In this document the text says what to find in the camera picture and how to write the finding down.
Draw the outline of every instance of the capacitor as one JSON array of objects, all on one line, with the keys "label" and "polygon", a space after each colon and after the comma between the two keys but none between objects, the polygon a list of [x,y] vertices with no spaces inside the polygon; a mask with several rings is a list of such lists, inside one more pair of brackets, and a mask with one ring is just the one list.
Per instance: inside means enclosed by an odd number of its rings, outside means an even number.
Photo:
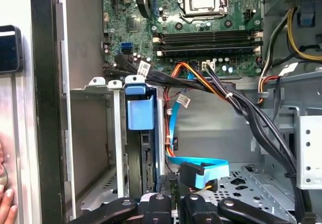
[{"label": "capacitor", "polygon": [[160,15],[162,15],[164,13],[164,10],[162,7],[159,8],[159,13],[160,13]]},{"label": "capacitor", "polygon": [[200,27],[200,30],[204,30],[206,27],[206,24],[204,22],[201,22],[199,27]]},{"label": "capacitor", "polygon": [[156,26],[156,25],[153,25],[153,26],[151,27],[151,30],[152,30],[152,32],[156,32],[156,31],[157,31],[157,26]]}]

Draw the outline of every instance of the sata port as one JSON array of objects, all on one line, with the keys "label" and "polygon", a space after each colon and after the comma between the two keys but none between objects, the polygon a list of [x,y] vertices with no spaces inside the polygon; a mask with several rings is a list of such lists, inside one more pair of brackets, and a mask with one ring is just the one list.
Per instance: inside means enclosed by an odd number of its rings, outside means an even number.
[{"label": "sata port", "polygon": [[121,43],[121,48],[133,48],[133,44],[132,43]]},{"label": "sata port", "polygon": [[123,54],[131,54],[132,53],[132,49],[121,49]]}]

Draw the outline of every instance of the screw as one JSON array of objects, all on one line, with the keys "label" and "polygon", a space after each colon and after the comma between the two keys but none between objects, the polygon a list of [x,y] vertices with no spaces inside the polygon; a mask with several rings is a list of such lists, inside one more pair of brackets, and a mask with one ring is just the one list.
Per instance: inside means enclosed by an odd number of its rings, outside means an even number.
[{"label": "screw", "polygon": [[153,26],[151,27],[151,30],[152,30],[153,32],[156,32],[156,31],[157,31],[157,27],[156,27],[156,25],[153,25]]},{"label": "screw", "polygon": [[169,115],[169,116],[172,115],[172,109],[171,108],[167,109],[167,115]]},{"label": "screw", "polygon": [[156,196],[156,199],[157,199],[157,200],[163,200],[163,199],[164,199],[164,197],[163,197],[162,195],[157,195],[157,196]]},{"label": "screw", "polygon": [[190,199],[192,199],[192,200],[197,200],[197,199],[198,199],[198,195],[191,195],[191,196],[190,196]]},{"label": "screw", "polygon": [[225,204],[226,206],[233,206],[233,202],[232,202],[231,200],[225,200],[225,201],[224,201],[224,204]]},{"label": "screw", "polygon": [[131,201],[129,200],[124,200],[122,203],[122,205],[130,205],[130,204],[131,204]]}]

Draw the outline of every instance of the white wire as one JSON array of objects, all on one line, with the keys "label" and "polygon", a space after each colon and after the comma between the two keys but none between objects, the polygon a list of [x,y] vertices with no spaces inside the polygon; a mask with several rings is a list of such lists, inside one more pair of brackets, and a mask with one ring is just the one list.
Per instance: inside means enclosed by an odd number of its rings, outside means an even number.
[{"label": "white wire", "polygon": [[283,17],[282,21],[279,23],[279,25],[275,28],[275,30],[273,31],[271,37],[270,37],[270,41],[269,41],[269,44],[268,44],[268,48],[267,48],[267,55],[266,55],[266,60],[265,60],[265,65],[264,65],[264,69],[262,71],[262,74],[260,76],[260,79],[258,81],[258,92],[260,91],[260,86],[261,86],[261,82],[262,82],[262,79],[264,78],[264,73],[266,72],[267,70],[267,67],[268,67],[268,64],[271,60],[271,57],[273,57],[271,55],[271,48],[273,47],[272,43],[273,43],[273,39],[275,38],[276,34],[277,34],[277,31],[282,27],[283,23],[287,20],[287,17],[288,17],[288,14],[289,12],[291,11],[292,9],[289,9],[287,11],[287,13],[285,14],[285,16]]}]

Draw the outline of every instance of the green circuit board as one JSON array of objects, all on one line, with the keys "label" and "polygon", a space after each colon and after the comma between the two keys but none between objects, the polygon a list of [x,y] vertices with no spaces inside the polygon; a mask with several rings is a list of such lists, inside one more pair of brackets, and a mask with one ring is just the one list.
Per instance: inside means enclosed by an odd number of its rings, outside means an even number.
[{"label": "green circuit board", "polygon": [[[259,55],[241,54],[235,55],[229,61],[227,55],[216,55],[207,57],[158,57],[152,50],[152,27],[157,27],[159,33],[179,34],[200,32],[200,25],[207,24],[210,27],[206,31],[229,31],[229,30],[261,30],[261,1],[260,0],[228,0],[228,14],[220,19],[194,20],[192,23],[186,23],[179,17],[182,9],[179,7],[178,0],[155,0],[154,8],[162,7],[164,9],[160,17],[157,16],[157,10],[153,11],[153,17],[146,19],[142,17],[137,7],[136,0],[130,0],[128,3],[118,2],[118,10],[113,7],[113,0],[103,0],[103,25],[105,35],[109,35],[110,54],[105,55],[105,61],[113,64],[114,55],[120,52],[122,42],[133,44],[133,52],[150,57],[152,67],[170,74],[176,65],[176,62],[185,61],[197,62],[196,67],[201,70],[201,62],[216,58],[216,73],[219,76],[257,76],[260,71],[256,64]],[[251,19],[245,21],[245,11],[253,10],[255,13]],[[182,29],[178,31],[176,24],[181,23]]]}]

